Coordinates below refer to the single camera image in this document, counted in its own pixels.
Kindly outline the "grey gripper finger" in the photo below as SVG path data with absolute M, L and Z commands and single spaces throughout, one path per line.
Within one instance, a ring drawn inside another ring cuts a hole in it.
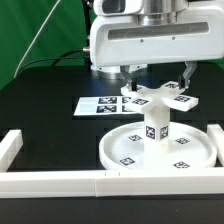
M 137 81 L 135 78 L 131 76 L 131 73 L 129 72 L 129 66 L 121 66 L 120 73 L 122 74 L 124 79 L 127 81 L 128 90 L 137 91 Z
M 187 89 L 190 85 L 190 78 L 197 68 L 195 61 L 189 61 L 185 63 L 186 69 L 183 74 L 178 77 L 178 85 L 180 89 Z

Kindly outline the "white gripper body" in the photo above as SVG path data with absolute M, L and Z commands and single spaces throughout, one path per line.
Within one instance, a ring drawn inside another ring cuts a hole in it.
M 144 3 L 136 14 L 98 16 L 90 58 L 98 67 L 224 57 L 224 3 Z

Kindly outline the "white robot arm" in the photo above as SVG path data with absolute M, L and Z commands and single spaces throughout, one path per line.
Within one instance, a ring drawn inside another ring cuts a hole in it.
M 224 0 L 94 0 L 93 8 L 90 60 L 98 70 L 183 62 L 186 88 L 199 61 L 224 57 Z

